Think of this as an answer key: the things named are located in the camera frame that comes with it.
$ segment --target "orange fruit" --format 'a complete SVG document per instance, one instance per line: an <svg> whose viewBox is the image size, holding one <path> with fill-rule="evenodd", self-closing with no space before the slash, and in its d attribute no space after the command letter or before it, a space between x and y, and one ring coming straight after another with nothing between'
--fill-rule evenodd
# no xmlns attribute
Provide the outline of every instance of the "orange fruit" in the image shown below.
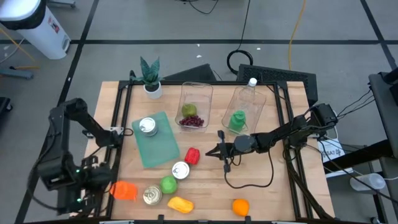
<svg viewBox="0 0 398 224"><path fill-rule="evenodd" d="M240 216L245 217L249 213L249 202L245 199L235 199L232 204L232 211Z"/></svg>

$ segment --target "green object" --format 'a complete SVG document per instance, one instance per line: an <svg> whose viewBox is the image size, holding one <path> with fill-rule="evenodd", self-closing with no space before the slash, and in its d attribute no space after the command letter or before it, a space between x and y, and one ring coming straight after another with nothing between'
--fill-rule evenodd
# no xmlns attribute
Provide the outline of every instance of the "green object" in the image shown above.
<svg viewBox="0 0 398 224"><path fill-rule="evenodd" d="M246 115L244 114L244 111L237 110L232 114L231 119L229 120L228 128L232 131L236 131L237 133L239 133L240 131L242 131L245 122Z"/></svg>
<svg viewBox="0 0 398 224"><path fill-rule="evenodd" d="M172 175L165 176L160 181L160 189L163 194L172 194L177 190L177 181Z"/></svg>
<svg viewBox="0 0 398 224"><path fill-rule="evenodd" d="M141 60L141 72L142 77L130 77L135 81L143 81L145 86L152 87L159 83L161 78L159 77L160 62L159 58L149 67L148 63L140 57Z"/></svg>
<svg viewBox="0 0 398 224"><path fill-rule="evenodd" d="M181 108L182 116L184 118L197 115L197 107L191 103L184 103Z"/></svg>
<svg viewBox="0 0 398 224"><path fill-rule="evenodd" d="M157 132L146 136L139 128L139 122L133 121L131 126L136 137L142 165L145 168L155 167L180 157L180 149L174 138L172 128L164 111L148 116L155 120Z"/></svg>

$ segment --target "sticker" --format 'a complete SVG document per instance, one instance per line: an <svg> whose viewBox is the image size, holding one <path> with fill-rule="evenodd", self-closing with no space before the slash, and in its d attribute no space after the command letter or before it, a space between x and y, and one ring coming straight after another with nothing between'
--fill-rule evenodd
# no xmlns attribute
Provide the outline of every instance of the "sticker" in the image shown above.
<svg viewBox="0 0 398 224"><path fill-rule="evenodd" d="M58 34L58 31L60 30L59 26L55 23L55 21L49 17L49 25L52 27L53 30Z"/></svg>

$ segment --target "tin can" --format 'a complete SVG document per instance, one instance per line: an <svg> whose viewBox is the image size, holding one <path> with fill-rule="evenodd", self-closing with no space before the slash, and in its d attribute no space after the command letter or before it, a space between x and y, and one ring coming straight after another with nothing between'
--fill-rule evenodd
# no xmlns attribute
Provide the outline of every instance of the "tin can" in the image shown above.
<svg viewBox="0 0 398 224"><path fill-rule="evenodd" d="M156 185L147 187L144 191L144 201L148 205L156 205L162 199L162 191Z"/></svg>
<svg viewBox="0 0 398 224"><path fill-rule="evenodd" d="M152 118L143 118L139 122L139 129L144 133L146 136L153 136L157 132L157 125L154 119Z"/></svg>
<svg viewBox="0 0 398 224"><path fill-rule="evenodd" d="M179 180L185 179L189 174L189 166L186 162L176 162L172 168L172 173Z"/></svg>

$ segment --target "green cutting board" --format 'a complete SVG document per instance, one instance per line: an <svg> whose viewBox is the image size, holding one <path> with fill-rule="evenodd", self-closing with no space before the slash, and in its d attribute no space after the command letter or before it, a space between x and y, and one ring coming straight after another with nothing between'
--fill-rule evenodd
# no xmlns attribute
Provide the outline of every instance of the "green cutting board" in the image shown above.
<svg viewBox="0 0 398 224"><path fill-rule="evenodd" d="M146 136L139 129L138 119L131 126L136 137L142 165L145 168L155 167L180 157L178 148L169 120L164 111L148 116L155 120L157 132L153 136Z"/></svg>

